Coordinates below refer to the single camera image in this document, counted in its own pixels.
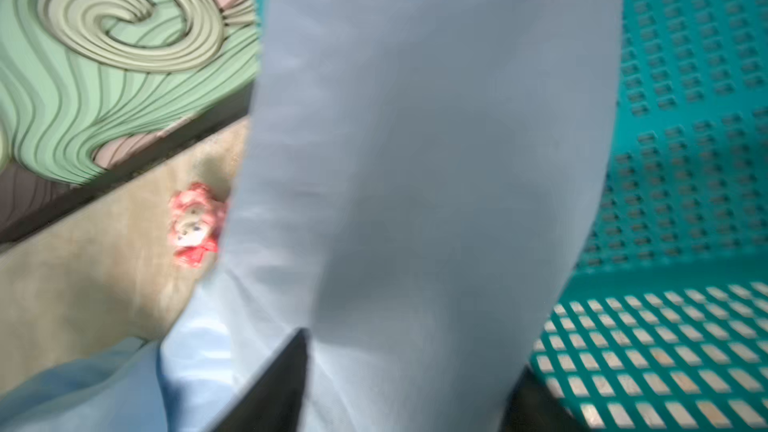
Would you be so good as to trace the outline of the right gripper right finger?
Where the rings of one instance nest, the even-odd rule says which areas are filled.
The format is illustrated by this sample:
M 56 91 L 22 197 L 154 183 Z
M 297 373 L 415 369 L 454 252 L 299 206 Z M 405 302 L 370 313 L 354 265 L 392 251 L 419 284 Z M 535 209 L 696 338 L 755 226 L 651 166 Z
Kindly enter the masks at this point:
M 526 367 L 509 396 L 501 432 L 582 432 L 585 427 L 558 402 Z

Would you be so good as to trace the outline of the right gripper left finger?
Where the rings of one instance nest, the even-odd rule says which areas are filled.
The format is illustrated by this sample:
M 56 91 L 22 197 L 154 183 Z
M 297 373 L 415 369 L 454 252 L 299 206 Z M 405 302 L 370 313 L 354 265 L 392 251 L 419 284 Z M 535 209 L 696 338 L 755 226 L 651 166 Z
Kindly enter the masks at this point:
M 308 331 L 300 328 L 213 431 L 296 432 L 307 369 Z

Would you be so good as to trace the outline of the light blue long sleeve shirt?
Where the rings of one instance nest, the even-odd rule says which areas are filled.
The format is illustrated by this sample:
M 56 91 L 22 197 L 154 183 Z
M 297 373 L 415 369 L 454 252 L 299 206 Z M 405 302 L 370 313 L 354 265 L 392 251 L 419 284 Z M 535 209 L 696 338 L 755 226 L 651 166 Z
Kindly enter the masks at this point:
M 218 260 L 5 431 L 213 431 L 300 328 L 297 431 L 496 431 L 589 235 L 622 0 L 265 0 Z

